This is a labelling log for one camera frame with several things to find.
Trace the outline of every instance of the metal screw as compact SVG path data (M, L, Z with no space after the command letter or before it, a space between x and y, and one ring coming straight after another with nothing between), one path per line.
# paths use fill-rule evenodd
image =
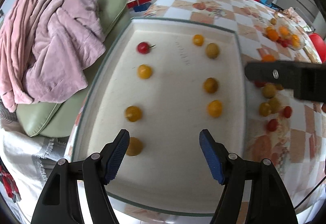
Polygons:
M58 164L59 165L64 165L65 163L66 163L66 160L65 159L58 160Z
M269 159L263 159L263 164L265 164L265 165L271 165L271 161L269 160Z
M230 153L228 157L229 157L229 159L231 159L231 160L236 160L236 159L238 158L238 155L235 154L235 153Z
M273 70L274 79L278 79L278 71L276 69Z
M100 153L93 153L91 155L92 160L97 160L100 157Z

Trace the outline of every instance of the tablecloth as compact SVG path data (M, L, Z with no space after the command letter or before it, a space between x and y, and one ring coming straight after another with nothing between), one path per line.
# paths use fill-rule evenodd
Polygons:
M261 60L266 54L271 54L278 60L321 63L317 51L303 30L306 46L299 51L284 48L266 38L263 32L274 16L274 10L253 0L157 0L144 16L191 20L234 30L239 36L243 65L248 61ZM321 111L320 103L296 100L293 91L282 90L277 93L277 98L283 107L292 107L291 118L284 118L281 112L261 117L258 107L266 99L253 83L246 81L245 86L247 131L243 158L255 161L270 158L296 206L325 176L326 114ZM82 110L83 108L67 144L65 157L68 160L71 159ZM272 118L278 120L278 129L267 132L266 124ZM296 212L303 211L324 195L325 183ZM247 207L248 202L243 201L237 223L244 222ZM171 219L171 215L127 204L123 208L120 205L119 210L151 223Z

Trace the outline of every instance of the blanket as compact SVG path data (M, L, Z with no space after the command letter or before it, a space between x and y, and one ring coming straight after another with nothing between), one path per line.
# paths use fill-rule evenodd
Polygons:
M97 0L16 0L0 29L0 97L62 103L87 87L83 70L105 51Z

